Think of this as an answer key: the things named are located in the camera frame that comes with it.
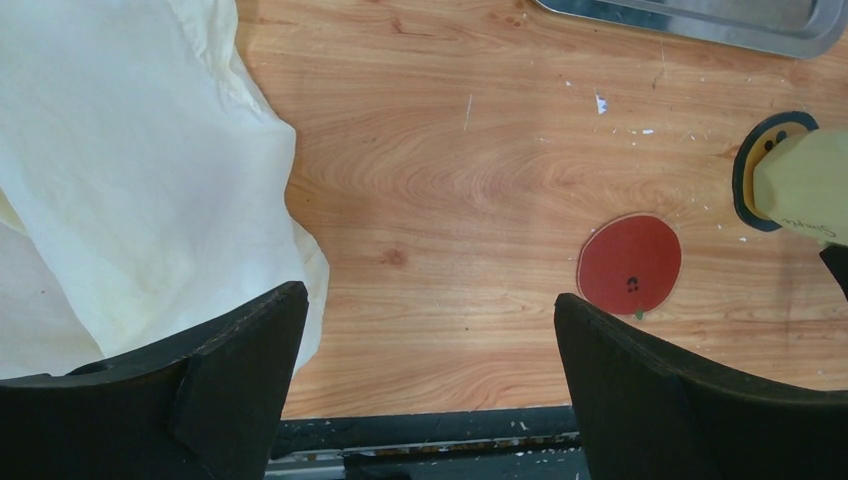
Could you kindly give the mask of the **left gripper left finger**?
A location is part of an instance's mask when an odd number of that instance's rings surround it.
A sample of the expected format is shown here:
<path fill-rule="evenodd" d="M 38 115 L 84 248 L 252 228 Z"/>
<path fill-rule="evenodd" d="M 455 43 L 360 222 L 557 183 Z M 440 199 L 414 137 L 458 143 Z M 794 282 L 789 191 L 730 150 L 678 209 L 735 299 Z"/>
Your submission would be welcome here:
<path fill-rule="evenodd" d="M 308 313 L 285 283 L 63 376 L 1 384 L 5 479 L 259 479 Z"/>

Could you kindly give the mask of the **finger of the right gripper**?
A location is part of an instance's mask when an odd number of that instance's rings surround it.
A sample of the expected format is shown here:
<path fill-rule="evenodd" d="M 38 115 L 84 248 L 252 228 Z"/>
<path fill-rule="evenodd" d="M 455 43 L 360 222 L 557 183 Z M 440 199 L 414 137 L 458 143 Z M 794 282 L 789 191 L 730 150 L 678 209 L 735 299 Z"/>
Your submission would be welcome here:
<path fill-rule="evenodd" d="M 827 245 L 820 252 L 820 259 L 848 298 L 848 250 L 844 245 Z"/>

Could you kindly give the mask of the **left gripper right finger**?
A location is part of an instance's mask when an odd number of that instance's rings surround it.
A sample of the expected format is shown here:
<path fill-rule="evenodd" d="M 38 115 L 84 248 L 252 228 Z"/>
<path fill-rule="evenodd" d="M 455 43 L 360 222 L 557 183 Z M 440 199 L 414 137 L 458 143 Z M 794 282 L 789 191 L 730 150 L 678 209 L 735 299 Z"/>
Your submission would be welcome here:
<path fill-rule="evenodd" d="M 847 395 L 748 374 L 573 294 L 557 344 L 594 479 L 843 479 Z"/>

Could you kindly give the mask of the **green handled white mug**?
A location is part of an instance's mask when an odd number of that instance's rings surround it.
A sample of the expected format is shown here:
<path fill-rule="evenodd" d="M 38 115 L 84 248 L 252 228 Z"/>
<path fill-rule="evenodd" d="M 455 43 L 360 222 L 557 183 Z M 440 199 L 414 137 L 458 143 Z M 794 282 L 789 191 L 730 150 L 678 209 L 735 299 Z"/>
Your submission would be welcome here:
<path fill-rule="evenodd" d="M 778 225 L 821 242 L 847 243 L 847 132 L 787 137 L 754 168 L 754 206 Z"/>

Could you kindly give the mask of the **steel baking tray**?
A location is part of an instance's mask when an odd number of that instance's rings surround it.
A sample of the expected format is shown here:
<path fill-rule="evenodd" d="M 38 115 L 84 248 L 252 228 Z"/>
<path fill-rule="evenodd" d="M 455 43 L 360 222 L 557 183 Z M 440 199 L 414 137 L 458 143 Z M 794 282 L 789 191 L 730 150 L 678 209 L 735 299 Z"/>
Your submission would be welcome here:
<path fill-rule="evenodd" d="M 826 53 L 847 28 L 844 0 L 541 0 L 538 5 L 554 14 L 793 59 Z"/>

